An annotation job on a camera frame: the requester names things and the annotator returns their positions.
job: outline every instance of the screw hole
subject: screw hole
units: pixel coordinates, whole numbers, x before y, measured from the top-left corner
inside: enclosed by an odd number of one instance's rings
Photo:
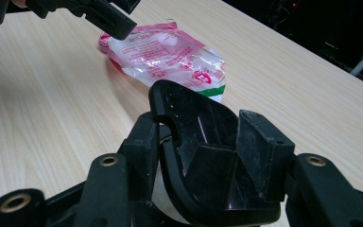
[[[113,166],[119,161],[117,157],[105,157],[99,162],[102,166]]]
[[[323,159],[315,156],[308,156],[305,160],[313,166],[326,166],[326,162]]]
[[[30,201],[31,196],[26,193],[12,196],[2,203],[0,211],[2,213],[15,212],[25,207]]]

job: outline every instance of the plastic bag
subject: plastic bag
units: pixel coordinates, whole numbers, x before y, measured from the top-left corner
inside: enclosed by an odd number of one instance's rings
[[[169,79],[220,102],[225,89],[224,60],[178,30],[175,22],[138,26],[124,41],[103,32],[99,48],[123,71],[151,86]]]

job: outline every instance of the curved plastic piece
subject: curved plastic piece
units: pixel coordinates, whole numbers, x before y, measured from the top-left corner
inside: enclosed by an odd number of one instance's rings
[[[162,145],[161,168],[169,198],[184,218],[195,226],[260,225],[279,218],[279,202],[266,201],[236,151],[239,122],[231,110],[167,80],[151,87],[149,100],[154,120],[172,131],[173,139]],[[254,132],[252,146],[260,138]],[[272,144],[267,138],[263,143],[273,157]]]

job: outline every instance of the light wood tabletop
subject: light wood tabletop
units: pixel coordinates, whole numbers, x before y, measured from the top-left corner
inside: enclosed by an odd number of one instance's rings
[[[216,50],[226,62],[224,105],[263,114],[296,154],[325,156],[363,191],[362,81],[220,0],[145,0],[130,18],[138,25],[175,21]],[[65,9],[44,20],[31,12],[6,16],[0,197],[32,187],[50,198],[85,181],[93,159],[117,152],[149,111],[148,88],[98,50],[100,32]],[[288,226],[285,214],[273,226]]]

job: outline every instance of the hand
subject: hand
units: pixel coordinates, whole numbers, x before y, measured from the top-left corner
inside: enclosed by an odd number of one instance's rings
[[[19,8],[26,8],[26,0],[11,0],[11,2]]]

